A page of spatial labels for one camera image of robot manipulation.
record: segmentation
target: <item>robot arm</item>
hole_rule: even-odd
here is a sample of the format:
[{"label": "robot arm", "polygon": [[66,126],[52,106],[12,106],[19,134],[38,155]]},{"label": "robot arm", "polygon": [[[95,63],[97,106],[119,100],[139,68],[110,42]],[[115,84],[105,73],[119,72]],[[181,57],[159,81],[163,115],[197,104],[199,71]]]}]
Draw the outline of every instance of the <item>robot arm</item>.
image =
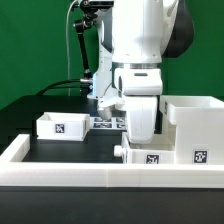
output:
[{"label": "robot arm", "polygon": [[[184,0],[83,0],[80,7],[86,14],[90,10],[112,7],[112,74],[108,72],[108,75],[112,75],[114,91],[100,96],[99,114],[109,118],[113,105],[126,111],[129,141],[150,143],[154,134],[157,96],[162,94],[161,71],[157,64],[161,63],[163,54],[179,56],[193,40],[193,37],[184,43],[177,40],[178,12],[182,10],[187,14]],[[189,18],[187,21],[184,25],[193,27]],[[182,50],[173,51],[175,47],[182,47]]]}]

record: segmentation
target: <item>cable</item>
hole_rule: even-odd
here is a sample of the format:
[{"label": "cable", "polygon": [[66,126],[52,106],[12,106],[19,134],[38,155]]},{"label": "cable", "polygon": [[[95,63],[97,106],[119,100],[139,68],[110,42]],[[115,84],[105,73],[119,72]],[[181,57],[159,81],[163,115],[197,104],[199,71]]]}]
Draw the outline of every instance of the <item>cable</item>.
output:
[{"label": "cable", "polygon": [[42,89],[41,91],[39,91],[36,95],[37,96],[41,96],[46,91],[48,91],[49,89],[52,89],[52,88],[54,88],[56,86],[63,85],[63,84],[69,84],[69,83],[75,83],[75,82],[80,83],[80,81],[78,79],[71,79],[71,80],[65,80],[65,81],[60,81],[60,82],[53,83],[53,84],[47,86],[46,88]]},{"label": "cable", "polygon": [[68,61],[68,80],[71,80],[71,58],[70,58],[70,46],[69,46],[69,15],[72,10],[72,7],[78,0],[74,0],[68,9],[67,18],[66,18],[66,49],[67,49],[67,61]]},{"label": "cable", "polygon": [[51,88],[48,88],[48,89],[45,89],[44,91],[42,91],[41,94],[37,94],[37,96],[41,96],[45,92],[47,92],[49,90],[52,90],[52,89],[68,89],[68,88],[75,89],[75,88],[80,88],[80,86],[58,86],[58,87],[51,87]]}]

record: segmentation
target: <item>white robot link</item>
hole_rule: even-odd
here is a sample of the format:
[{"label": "white robot link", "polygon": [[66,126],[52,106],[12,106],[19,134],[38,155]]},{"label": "white robot link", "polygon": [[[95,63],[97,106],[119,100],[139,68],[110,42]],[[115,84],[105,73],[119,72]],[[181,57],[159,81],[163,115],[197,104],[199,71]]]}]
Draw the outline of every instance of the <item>white robot link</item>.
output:
[{"label": "white robot link", "polygon": [[193,22],[184,0],[83,0],[84,18],[94,17],[99,34],[99,69],[93,91],[103,119],[126,112],[129,142],[152,141],[163,57],[178,57],[191,45]]}]

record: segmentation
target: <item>black cable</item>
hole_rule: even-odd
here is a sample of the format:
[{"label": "black cable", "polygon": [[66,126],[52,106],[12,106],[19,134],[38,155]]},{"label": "black cable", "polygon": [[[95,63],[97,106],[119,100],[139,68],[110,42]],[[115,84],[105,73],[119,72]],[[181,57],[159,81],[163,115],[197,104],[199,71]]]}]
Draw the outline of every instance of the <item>black cable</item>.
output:
[{"label": "black cable", "polygon": [[47,92],[49,89],[52,89],[53,87],[56,87],[58,85],[63,85],[63,84],[75,83],[75,82],[80,83],[79,79],[71,79],[71,80],[65,80],[65,81],[60,81],[60,82],[53,83],[53,84],[47,86],[46,88],[42,89],[41,91],[39,91],[36,95],[41,96],[45,92]]}]

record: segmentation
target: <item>white box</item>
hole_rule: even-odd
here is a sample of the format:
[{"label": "white box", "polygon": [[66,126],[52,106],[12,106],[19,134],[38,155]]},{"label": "white box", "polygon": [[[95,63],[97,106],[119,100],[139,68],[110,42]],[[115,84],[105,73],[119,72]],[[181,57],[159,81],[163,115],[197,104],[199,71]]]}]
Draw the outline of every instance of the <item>white box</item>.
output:
[{"label": "white box", "polygon": [[37,120],[38,139],[83,141],[89,130],[89,114],[46,112]]},{"label": "white box", "polygon": [[162,96],[163,134],[176,164],[224,164],[224,102],[208,96]]}]

